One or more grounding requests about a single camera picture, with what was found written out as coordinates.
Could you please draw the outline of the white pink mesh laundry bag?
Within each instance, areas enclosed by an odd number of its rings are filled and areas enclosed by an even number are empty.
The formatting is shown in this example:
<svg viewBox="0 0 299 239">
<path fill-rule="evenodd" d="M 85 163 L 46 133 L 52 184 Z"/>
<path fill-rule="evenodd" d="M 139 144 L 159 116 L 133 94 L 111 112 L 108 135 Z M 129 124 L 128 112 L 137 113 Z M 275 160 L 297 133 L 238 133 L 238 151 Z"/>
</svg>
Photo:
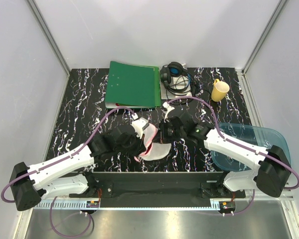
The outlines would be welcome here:
<svg viewBox="0 0 299 239">
<path fill-rule="evenodd" d="M 161 143 L 154 143 L 154 137 L 156 136 L 158 129 L 153 125 L 149 124 L 149 133 L 144 136 L 144 145 L 146 150 L 151 148 L 148 154 L 140 154 L 139 156 L 135 156 L 134 159 L 137 162 L 141 160 L 144 161 L 154 161 L 160 160 L 166 157 L 171 149 L 171 143 L 168 144 L 161 144 Z"/>
</svg>

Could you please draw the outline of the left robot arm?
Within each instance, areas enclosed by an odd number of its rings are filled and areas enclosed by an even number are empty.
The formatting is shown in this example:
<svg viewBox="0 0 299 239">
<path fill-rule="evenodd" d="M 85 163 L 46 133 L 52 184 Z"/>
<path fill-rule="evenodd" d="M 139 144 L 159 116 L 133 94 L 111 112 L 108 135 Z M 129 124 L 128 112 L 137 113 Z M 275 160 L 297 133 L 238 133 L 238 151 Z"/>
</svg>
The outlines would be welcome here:
<svg viewBox="0 0 299 239">
<path fill-rule="evenodd" d="M 44 186 L 76 169 L 95 164 L 113 154 L 126 153 L 136 157 L 146 151 L 145 129 L 139 120 L 96 134 L 85 144 L 47 162 L 27 166 L 24 162 L 14 166 L 10 188 L 18 211 L 33 208 L 48 191 Z"/>
</svg>

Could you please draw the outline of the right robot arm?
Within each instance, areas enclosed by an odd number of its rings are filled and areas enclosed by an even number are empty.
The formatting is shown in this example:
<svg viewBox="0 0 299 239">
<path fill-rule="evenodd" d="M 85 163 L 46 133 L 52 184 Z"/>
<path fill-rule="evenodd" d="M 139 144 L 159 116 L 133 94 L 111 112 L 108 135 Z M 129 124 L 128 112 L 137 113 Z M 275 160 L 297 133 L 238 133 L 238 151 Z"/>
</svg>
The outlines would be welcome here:
<svg viewBox="0 0 299 239">
<path fill-rule="evenodd" d="M 246 165 L 249 170 L 225 171 L 216 185 L 221 197 L 245 189 L 259 189 L 264 194 L 278 198 L 291 175 L 291 165 L 280 147 L 265 148 L 244 142 L 219 131 L 215 126 L 195 122 L 186 112 L 159 123 L 160 142 L 167 144 L 180 139 L 196 147 L 216 151 Z"/>
</svg>

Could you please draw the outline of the green folder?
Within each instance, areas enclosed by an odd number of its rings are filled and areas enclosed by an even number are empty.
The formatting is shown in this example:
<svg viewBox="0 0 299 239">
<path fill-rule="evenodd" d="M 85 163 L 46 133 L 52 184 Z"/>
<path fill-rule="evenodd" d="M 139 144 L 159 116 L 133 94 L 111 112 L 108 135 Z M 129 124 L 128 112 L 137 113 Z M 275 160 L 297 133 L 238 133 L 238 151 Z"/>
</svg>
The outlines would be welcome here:
<svg viewBox="0 0 299 239">
<path fill-rule="evenodd" d="M 151 109 L 161 105 L 159 67 L 110 62 L 105 106 Z"/>
</svg>

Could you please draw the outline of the yellow mug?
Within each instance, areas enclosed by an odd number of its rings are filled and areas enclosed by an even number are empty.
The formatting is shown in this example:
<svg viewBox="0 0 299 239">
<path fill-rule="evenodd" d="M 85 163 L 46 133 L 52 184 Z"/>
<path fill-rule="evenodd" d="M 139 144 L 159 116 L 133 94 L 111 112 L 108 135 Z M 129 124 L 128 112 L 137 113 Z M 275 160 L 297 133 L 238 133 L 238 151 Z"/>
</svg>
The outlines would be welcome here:
<svg viewBox="0 0 299 239">
<path fill-rule="evenodd" d="M 214 102 L 222 101 L 230 90 L 230 86 L 219 79 L 214 80 L 213 89 L 211 92 L 211 99 Z"/>
</svg>

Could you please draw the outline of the blue transparent plastic bin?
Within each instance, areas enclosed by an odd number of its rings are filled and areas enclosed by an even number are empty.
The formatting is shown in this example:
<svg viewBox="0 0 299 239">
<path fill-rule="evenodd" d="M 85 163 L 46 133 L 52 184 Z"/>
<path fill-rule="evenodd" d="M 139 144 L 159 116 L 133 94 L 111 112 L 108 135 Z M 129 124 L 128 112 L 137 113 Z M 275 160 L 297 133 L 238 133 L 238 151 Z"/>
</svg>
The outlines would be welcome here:
<svg viewBox="0 0 299 239">
<path fill-rule="evenodd" d="M 270 128 L 228 122 L 220 123 L 219 127 L 225 134 L 249 144 L 262 146 L 268 149 L 273 145 L 278 146 L 284 151 L 288 162 L 291 163 L 287 141 L 278 131 Z M 211 158 L 213 163 L 221 171 L 238 172 L 250 170 L 245 164 L 216 151 L 211 151 Z"/>
</svg>

